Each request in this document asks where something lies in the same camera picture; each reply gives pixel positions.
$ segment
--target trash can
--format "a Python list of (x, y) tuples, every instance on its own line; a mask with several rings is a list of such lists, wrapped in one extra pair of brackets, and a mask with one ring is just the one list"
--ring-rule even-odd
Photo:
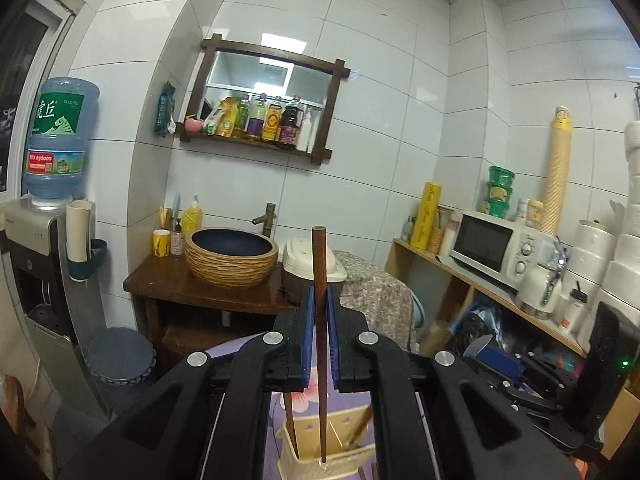
[(153, 346), (140, 332), (130, 328), (101, 330), (89, 345), (87, 365), (116, 415), (158, 379)]

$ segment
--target soap dispenser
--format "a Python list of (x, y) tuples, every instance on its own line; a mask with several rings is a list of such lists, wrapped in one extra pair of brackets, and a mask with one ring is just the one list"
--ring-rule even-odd
[(198, 202), (198, 196), (193, 195), (193, 202), (182, 215), (182, 231), (187, 234), (202, 228), (202, 209)]

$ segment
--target wooden shelf frame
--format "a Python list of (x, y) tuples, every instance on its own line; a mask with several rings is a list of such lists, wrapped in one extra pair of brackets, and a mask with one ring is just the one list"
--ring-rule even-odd
[[(586, 352), (580, 345), (578, 345), (578, 342), (574, 337), (567, 337), (558, 332), (558, 329), (555, 328), (555, 323), (552, 320), (538, 319), (526, 314), (520, 310), (513, 301), (505, 298), (506, 292), (503, 291), (503, 295), (499, 294), (497, 286), (484, 282), (481, 278), (474, 278), (471, 273), (459, 272), (458, 270), (443, 264), (436, 257), (436, 254), (416, 249), (400, 238), (394, 238), (391, 245), (391, 252), (389, 253), (388, 260), (386, 261), (386, 272), (395, 276), (401, 282), (405, 282), (414, 255), (421, 257), (423, 260), (427, 260), (430, 264), (433, 264), (435, 267), (442, 269), (451, 275), (451, 283), (447, 289), (445, 299), (442, 302), (442, 308), (450, 310), (450, 312), (441, 313), (448, 319), (453, 320), (458, 313), (464, 310), (464, 306), (466, 306), (470, 300), (469, 290), (470, 288), (473, 288), (473, 290), (477, 290), (492, 300), (497, 301), (497, 303), (501, 304), (504, 308), (511, 310), (514, 314), (517, 314), (522, 319), (539, 328), (542, 332), (545, 332), (569, 350), (577, 353), (580, 357), (587, 356)], [(447, 298), (447, 295), (454, 296), (454, 301), (448, 301), (451, 300), (451, 298)]]
[(200, 111), (200, 106), (204, 99), (205, 92), (207, 90), (207, 79), (209, 73), (213, 67), (213, 63), (216, 59), (217, 52), (229, 52), (232, 54), (245, 54), (246, 56), (255, 57), (269, 57), (278, 61), (284, 61), (287, 63), (293, 63), (297, 66), (303, 66), (312, 70), (318, 70), (331, 75), (329, 86), (326, 94), (326, 102), (320, 113), (320, 119), (318, 123), (318, 132), (316, 134), (316, 142), (311, 153), (300, 152), (299, 150), (288, 150), (287, 148), (281, 148), (274, 144), (268, 144), (260, 141), (250, 141), (244, 139), (232, 139), (231, 137), (221, 136), (208, 136), (197, 135), (190, 136), (184, 131), (184, 124), (177, 124), (177, 133), (180, 136), (181, 142), (191, 142), (191, 138), (199, 139), (216, 139), (222, 142), (231, 142), (233, 144), (244, 144), (246, 146), (254, 146), (256, 148), (262, 148), (267, 150), (276, 150), (283, 153), (298, 152), (297, 155), (307, 157), (311, 160), (312, 164), (320, 166), (323, 160), (331, 159), (332, 150), (326, 147), (326, 140), (329, 136), (329, 127), (331, 126), (331, 120), (334, 115), (335, 100), (338, 97), (338, 90), (340, 89), (340, 82), (342, 79), (347, 79), (351, 70), (344, 65), (344, 61), (336, 59), (334, 62), (325, 61), (311, 56), (305, 56), (304, 54), (297, 54), (295, 52), (288, 52), (287, 50), (280, 50), (278, 48), (272, 48), (270, 46), (257, 45), (253, 43), (241, 43), (239, 41), (226, 41), (222, 39), (221, 34), (214, 34), (210, 40), (203, 40), (201, 48), (205, 51), (204, 58), (198, 70), (196, 81), (193, 85), (193, 92), (187, 105), (186, 116), (197, 115)]

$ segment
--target faucet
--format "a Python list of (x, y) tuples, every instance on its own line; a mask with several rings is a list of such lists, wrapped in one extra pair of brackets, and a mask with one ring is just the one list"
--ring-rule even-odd
[(267, 209), (264, 211), (264, 215), (258, 216), (251, 220), (253, 225), (264, 224), (262, 227), (262, 236), (271, 236), (271, 229), (273, 228), (273, 221), (276, 218), (276, 205), (267, 203)]

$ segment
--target blue water jug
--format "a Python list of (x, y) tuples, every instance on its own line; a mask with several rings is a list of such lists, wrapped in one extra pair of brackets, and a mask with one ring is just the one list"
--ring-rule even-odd
[(82, 184), (84, 149), (99, 96), (100, 89), (83, 79), (53, 77), (43, 83), (24, 171), (34, 205), (63, 205)]

